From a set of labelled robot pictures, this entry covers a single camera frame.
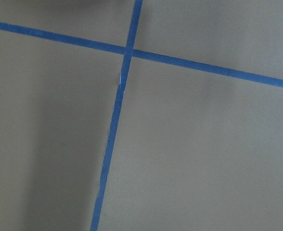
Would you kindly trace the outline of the blue tape line crosswise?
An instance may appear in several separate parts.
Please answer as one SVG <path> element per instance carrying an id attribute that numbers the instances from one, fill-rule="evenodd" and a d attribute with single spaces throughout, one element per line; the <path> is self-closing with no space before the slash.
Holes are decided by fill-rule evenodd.
<path id="1" fill-rule="evenodd" d="M 67 43 L 71 45 L 91 48 L 100 51 L 107 51 L 120 55 L 123 55 L 125 50 L 125 47 L 122 46 L 117 46 L 104 42 L 78 38 L 78 37 L 73 37 L 73 36 L 48 32 L 30 27 L 3 23 L 3 22 L 0 22 L 0 30 L 37 37 L 41 39 L 53 40 L 56 42 Z M 208 73 L 213 73 L 222 76 L 233 77 L 233 78 L 238 78 L 238 79 L 243 79 L 243 80 L 248 80 L 248 81 L 253 81 L 257 83 L 283 88 L 283 79 L 279 79 L 279 78 L 254 74 L 250 72 L 244 72 L 226 67 L 205 64 L 205 63 L 190 61 L 186 59 L 181 59 L 181 58 L 171 57 L 168 55 L 156 54 L 156 53 L 141 51 L 136 49 L 133 50 L 132 56 L 135 58 L 150 60 L 158 63 L 170 64 L 170 65 L 185 67 L 189 69 L 204 71 Z"/>

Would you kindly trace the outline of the blue tape line lengthwise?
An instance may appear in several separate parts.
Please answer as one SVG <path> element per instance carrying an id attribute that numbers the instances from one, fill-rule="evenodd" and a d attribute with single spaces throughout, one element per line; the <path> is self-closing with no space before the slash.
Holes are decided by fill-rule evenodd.
<path id="1" fill-rule="evenodd" d="M 101 174 L 99 178 L 99 189 L 98 189 L 98 194 L 97 194 L 94 209 L 93 209 L 93 216 L 91 220 L 90 231 L 96 231 L 98 229 L 102 204 L 104 200 L 104 194 L 105 194 L 107 180 L 108 180 L 109 169 L 111 165 L 112 153 L 113 153 L 119 118 L 120 118 L 121 109 L 122 109 L 122 102 L 123 102 L 124 92 L 126 88 L 126 82 L 128 78 L 129 69 L 130 69 L 131 59 L 133 56 L 135 38 L 136 38 L 142 3 L 143 2 L 141 0 L 136 0 L 134 2 L 133 12 L 131 16 L 128 36 L 127 36 L 127 41 L 126 41 L 126 47 L 124 49 L 123 63 L 122 63 L 121 72 L 120 72 L 119 85 L 117 88 L 114 108 L 113 108 L 112 117 L 111 117 L 110 131 L 108 135 L 107 145 L 106 145 L 102 168 L 101 168 Z"/>

